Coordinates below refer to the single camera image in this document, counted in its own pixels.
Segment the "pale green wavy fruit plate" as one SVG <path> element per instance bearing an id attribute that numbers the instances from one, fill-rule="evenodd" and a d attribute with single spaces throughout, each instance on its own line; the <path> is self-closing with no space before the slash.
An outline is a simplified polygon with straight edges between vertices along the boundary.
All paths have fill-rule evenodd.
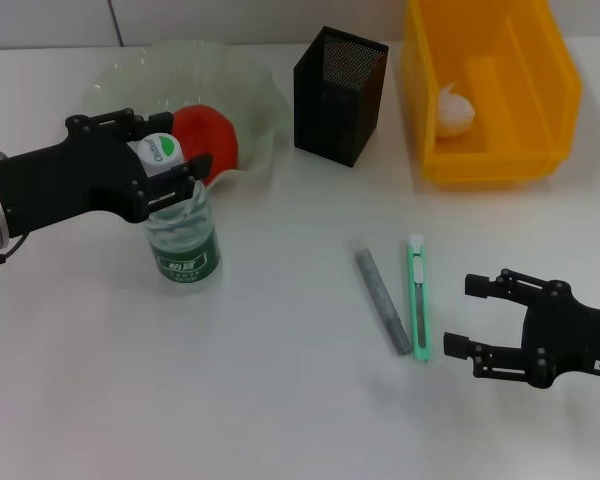
<path id="1" fill-rule="evenodd" d="M 131 108 L 148 117 L 193 105 L 222 114 L 237 137 L 237 165 L 214 174 L 209 189 L 270 171 L 274 145 L 289 133 L 291 107 L 270 68 L 240 46 L 172 40 L 143 47 L 104 70 L 75 111 L 95 116 Z"/>

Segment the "yellow plastic bin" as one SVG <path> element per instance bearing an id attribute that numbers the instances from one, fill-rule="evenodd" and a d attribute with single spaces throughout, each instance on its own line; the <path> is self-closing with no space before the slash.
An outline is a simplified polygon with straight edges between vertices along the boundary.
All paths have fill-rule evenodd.
<path id="1" fill-rule="evenodd" d="M 429 181 L 533 181 L 569 156 L 582 84 L 547 0 L 409 0 L 401 69 Z M 466 133 L 438 138 L 438 94 L 452 82 L 475 119 Z"/>

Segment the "green utility knife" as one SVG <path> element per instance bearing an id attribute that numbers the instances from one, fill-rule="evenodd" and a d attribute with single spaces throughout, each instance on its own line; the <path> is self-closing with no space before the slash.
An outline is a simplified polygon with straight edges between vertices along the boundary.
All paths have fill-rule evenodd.
<path id="1" fill-rule="evenodd" d="M 407 242 L 407 274 L 413 357 L 420 362 L 428 362 L 431 358 L 431 341 L 426 248 L 422 236 L 412 235 Z"/>

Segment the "black mesh pen holder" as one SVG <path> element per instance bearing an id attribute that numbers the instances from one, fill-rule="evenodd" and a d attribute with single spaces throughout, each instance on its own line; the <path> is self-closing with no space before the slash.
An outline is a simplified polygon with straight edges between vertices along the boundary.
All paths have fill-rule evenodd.
<path id="1" fill-rule="evenodd" d="M 294 145 L 353 167 L 375 131 L 389 47 L 323 27 L 293 69 Z"/>

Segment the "clear green-label water bottle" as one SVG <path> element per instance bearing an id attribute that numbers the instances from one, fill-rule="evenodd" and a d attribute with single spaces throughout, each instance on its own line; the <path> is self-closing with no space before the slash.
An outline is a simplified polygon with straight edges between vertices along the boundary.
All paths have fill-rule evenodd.
<path id="1" fill-rule="evenodd" d="M 136 152 L 148 173 L 165 173 L 185 163 L 180 143 L 166 133 L 144 137 Z M 144 231 L 159 272 L 170 281 L 200 282 L 220 263 L 214 218 L 200 180 L 193 184 L 191 198 L 150 214 Z"/>

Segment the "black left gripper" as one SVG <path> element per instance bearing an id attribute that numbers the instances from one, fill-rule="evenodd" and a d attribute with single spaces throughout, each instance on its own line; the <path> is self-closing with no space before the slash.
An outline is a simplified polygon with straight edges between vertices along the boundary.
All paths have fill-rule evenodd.
<path id="1" fill-rule="evenodd" d="M 0 160 L 0 207 L 8 236 L 92 211 L 136 224 L 149 213 L 190 199 L 196 182 L 211 173 L 210 154 L 148 177 L 129 146 L 151 134 L 171 134 L 173 124 L 170 112 L 145 118 L 130 108 L 75 115 L 66 119 L 62 142 Z"/>

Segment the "grey glitter pen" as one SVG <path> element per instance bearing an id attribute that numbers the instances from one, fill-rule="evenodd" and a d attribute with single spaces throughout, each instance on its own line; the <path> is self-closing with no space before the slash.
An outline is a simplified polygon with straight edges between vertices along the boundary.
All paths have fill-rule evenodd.
<path id="1" fill-rule="evenodd" d="M 352 242 L 351 248 L 355 265 L 395 352 L 400 356 L 410 355 L 411 342 L 371 251 L 361 242 Z"/>

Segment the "white paper ball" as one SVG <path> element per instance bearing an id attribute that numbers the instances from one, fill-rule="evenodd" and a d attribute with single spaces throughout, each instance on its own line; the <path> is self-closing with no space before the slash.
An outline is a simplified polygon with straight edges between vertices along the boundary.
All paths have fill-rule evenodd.
<path id="1" fill-rule="evenodd" d="M 442 87 L 438 94 L 436 111 L 436 136 L 452 138 L 466 133 L 475 119 L 471 102 L 453 92 L 456 83 Z"/>

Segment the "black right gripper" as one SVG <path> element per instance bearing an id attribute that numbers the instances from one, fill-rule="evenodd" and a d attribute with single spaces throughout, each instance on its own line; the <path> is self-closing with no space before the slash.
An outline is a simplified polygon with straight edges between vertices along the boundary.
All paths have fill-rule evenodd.
<path id="1" fill-rule="evenodd" d="M 600 376 L 600 309 L 587 307 L 571 297 L 566 282 L 502 269 L 494 280 L 467 274 L 465 294 L 528 307 L 522 350 L 444 334 L 444 354 L 471 360 L 476 378 L 528 382 L 535 388 L 548 389 L 565 373 Z"/>

